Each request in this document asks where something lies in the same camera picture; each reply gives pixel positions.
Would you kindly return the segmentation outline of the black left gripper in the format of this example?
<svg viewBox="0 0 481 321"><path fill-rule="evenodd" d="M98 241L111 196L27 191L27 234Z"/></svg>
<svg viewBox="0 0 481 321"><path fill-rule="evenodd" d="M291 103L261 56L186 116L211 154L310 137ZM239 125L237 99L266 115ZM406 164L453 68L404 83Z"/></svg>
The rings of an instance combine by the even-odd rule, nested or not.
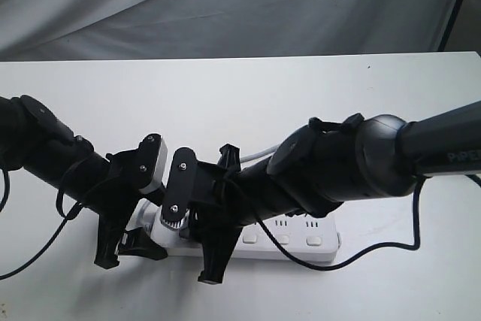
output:
<svg viewBox="0 0 481 321"><path fill-rule="evenodd" d="M141 199L141 193L131 182L131 167L136 150L107 155L95 185L88 192L88 208L98 214L97 248L94 264L101 268L119 265L119 256L138 256L154 261L168 257L167 250L154 242L145 229L126 226ZM166 193L163 183L146 199L162 204Z"/></svg>

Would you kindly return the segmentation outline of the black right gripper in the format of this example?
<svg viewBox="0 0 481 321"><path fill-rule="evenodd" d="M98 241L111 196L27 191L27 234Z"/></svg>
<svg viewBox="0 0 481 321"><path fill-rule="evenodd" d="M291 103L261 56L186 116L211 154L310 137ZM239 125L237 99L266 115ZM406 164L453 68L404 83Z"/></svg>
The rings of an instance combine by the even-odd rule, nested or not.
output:
<svg viewBox="0 0 481 321"><path fill-rule="evenodd" d="M225 270L241 234L228 209L227 177L240 167L240 149L225 144L216 164L198 162L190 204L189 239L201 245L201 283L223 282Z"/></svg>

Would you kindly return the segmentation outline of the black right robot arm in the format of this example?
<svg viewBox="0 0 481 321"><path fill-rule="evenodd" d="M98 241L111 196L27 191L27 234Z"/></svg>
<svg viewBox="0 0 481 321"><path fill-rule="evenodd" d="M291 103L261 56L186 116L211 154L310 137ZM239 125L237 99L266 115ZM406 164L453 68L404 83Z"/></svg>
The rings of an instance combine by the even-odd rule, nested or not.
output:
<svg viewBox="0 0 481 321"><path fill-rule="evenodd" d="M323 218L343 203L413 197L413 242L420 246L419 196L425 181L463 174L479 181L480 105L425 120L353 114L342 123L313 117L266 159L241 167L226 144L208 165L209 191L194 199L191 230L201 243L198 281L223 280L241 230L279 215Z"/></svg>

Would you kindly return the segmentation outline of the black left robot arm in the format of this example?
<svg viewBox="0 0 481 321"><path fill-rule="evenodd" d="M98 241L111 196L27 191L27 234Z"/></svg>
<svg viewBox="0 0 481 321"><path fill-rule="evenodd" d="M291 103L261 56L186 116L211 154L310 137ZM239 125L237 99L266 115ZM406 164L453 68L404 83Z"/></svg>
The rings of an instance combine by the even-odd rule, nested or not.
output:
<svg viewBox="0 0 481 321"><path fill-rule="evenodd" d="M98 214L94 263L104 269L118 266L119 256L167 257L144 227L126 228L141 199L162 204L166 157L156 133L132 150L101 156L37 99L1 99L1 169L23 168L56 188L56 209L65 220L84 208Z"/></svg>

